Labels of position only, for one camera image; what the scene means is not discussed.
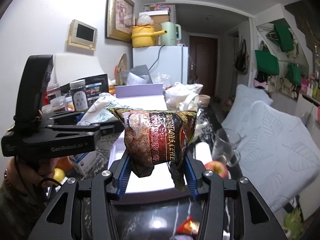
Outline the person's left hand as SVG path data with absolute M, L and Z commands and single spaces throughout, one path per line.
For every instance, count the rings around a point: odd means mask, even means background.
M 32 189 L 33 185 L 38 185 L 44 178 L 53 178 L 57 161 L 58 159 L 54 158 L 28 164 L 18 158 L 15 162 L 15 159 L 11 158 L 7 164 L 6 180 L 17 190 L 26 192 L 26 187 Z

